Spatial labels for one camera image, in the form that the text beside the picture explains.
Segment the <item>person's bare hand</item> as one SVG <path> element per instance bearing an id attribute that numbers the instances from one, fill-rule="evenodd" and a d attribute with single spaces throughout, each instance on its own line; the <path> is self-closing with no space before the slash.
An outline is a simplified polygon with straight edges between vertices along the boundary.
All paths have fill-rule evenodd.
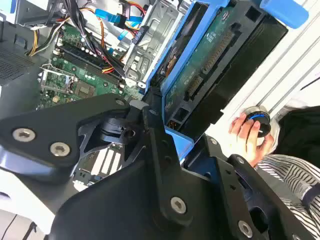
<path id="1" fill-rule="evenodd" d="M 266 156 L 274 143 L 272 135 L 267 134 L 263 142 L 258 145 L 260 122 L 246 119 L 243 112 L 235 118 L 229 127 L 230 148 L 233 154 L 242 156 L 255 167 Z"/>

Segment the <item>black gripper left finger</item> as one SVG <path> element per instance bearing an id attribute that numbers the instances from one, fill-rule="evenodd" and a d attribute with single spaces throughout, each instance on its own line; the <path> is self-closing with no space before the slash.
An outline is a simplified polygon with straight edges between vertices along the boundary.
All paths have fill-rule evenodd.
<path id="1" fill-rule="evenodd" d="M 152 95 L 137 108 L 113 93 L 1 120 L 0 163 L 10 172 L 59 184 L 80 158 L 112 142 L 126 145 L 124 168 L 137 161 L 180 164 L 165 132 L 160 97 Z"/>

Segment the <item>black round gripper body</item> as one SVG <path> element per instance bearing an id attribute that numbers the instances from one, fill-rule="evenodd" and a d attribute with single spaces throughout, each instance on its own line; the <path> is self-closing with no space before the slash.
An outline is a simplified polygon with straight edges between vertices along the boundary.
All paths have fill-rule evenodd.
<path id="1" fill-rule="evenodd" d="M 234 233 L 225 209 L 223 169 L 204 175 L 180 164 L 139 160 L 71 197 L 58 211 L 51 240 L 222 240 Z"/>

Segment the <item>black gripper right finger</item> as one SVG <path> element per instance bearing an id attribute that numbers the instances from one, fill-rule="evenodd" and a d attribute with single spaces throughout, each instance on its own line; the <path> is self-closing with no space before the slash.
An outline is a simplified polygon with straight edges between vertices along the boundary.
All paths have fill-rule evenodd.
<path id="1" fill-rule="evenodd" d="M 221 160 L 213 155 L 219 145 L 204 137 L 212 161 L 214 219 L 222 240 L 311 240 L 312 235 L 280 198 L 240 156 Z"/>

